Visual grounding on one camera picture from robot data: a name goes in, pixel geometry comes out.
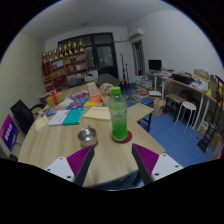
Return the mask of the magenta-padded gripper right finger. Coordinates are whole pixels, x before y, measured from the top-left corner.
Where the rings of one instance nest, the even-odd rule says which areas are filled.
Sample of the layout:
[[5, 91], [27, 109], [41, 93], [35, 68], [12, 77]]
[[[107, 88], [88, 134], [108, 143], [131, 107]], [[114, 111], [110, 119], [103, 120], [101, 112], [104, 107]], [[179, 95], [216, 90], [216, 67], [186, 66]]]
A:
[[138, 144], [132, 144], [132, 155], [138, 166], [136, 182], [142, 180], [145, 185], [182, 169], [168, 154], [158, 155]]

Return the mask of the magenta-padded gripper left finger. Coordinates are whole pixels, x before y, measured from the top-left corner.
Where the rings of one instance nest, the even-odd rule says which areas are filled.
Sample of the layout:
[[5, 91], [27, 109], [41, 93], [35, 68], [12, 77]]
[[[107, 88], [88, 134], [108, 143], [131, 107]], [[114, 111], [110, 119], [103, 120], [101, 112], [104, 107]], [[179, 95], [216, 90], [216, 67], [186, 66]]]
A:
[[94, 154], [93, 145], [84, 147], [69, 157], [58, 157], [46, 171], [82, 186]]

